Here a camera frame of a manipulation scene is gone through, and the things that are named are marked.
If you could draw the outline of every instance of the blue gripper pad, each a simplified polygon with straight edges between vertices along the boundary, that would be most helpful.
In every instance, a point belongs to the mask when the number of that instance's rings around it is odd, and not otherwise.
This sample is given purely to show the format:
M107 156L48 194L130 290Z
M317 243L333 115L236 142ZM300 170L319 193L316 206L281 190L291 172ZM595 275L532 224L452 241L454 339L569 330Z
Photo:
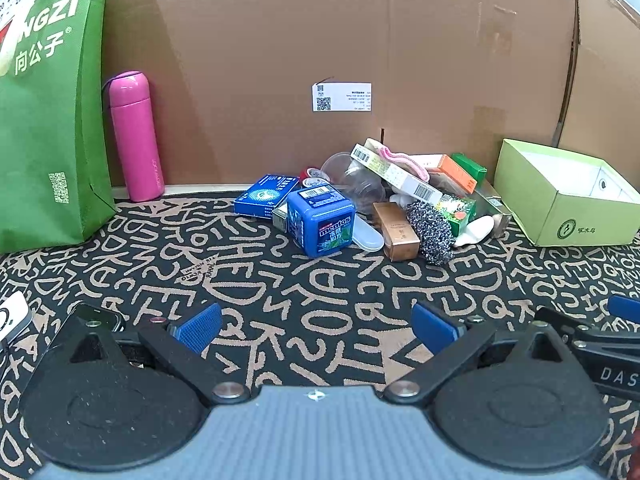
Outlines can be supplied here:
M222 309L213 303L192 307L186 316L172 322L167 332L199 355L218 336L221 327Z
M613 294L607 301L607 310L612 316L640 323L640 301Z
M414 335L433 354L445 349L466 332L464 323L424 303L416 303L412 308L411 327Z

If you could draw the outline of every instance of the green tote bag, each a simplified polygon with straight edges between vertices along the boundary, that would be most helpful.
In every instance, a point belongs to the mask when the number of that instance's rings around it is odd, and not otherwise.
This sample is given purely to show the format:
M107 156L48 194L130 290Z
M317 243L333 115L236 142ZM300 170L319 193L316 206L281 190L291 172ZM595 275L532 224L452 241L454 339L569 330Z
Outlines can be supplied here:
M102 129L103 12L104 0L23 2L4 39L0 254L82 243L116 211Z

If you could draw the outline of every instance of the clear plastic cup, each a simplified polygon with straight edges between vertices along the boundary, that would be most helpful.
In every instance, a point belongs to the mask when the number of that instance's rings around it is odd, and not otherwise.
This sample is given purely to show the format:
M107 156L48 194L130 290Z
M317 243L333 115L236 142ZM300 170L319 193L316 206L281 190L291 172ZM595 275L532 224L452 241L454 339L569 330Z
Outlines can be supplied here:
M347 152L336 153L322 165L332 186L353 202L359 213L373 213L372 204L386 202L382 179Z

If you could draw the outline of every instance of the black rug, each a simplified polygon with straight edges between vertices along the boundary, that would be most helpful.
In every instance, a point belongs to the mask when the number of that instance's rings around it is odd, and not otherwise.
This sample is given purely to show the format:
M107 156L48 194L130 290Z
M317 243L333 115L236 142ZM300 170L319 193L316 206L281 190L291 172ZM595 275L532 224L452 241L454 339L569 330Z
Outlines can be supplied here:
M0 256L0 299L27 296L34 320L14 346L0 388L0 478L26 478L40 461L17 411L20 391L66 313L79 301L175 319L196 304L223 306L223 331L204 353L230 380L377 387L430 353L408 320L417 300L448 314L477 312L511 330L541 305L604 330L607 298L640 293L640 238L629 247L533 248L514 224L500 240L465 248L445 268L391 264L355 246L309 260L262 221L232 213L234 194L120 203L82 246ZM595 466L624 479L638 405L606 397L610 427Z

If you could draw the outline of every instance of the pink water bottle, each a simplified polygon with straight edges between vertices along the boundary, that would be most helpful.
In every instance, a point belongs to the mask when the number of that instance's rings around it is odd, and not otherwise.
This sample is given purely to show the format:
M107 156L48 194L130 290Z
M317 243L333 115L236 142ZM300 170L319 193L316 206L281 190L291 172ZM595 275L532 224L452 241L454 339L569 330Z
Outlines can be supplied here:
M140 72L125 72L109 86L111 119L132 202L146 202L164 193L149 81Z

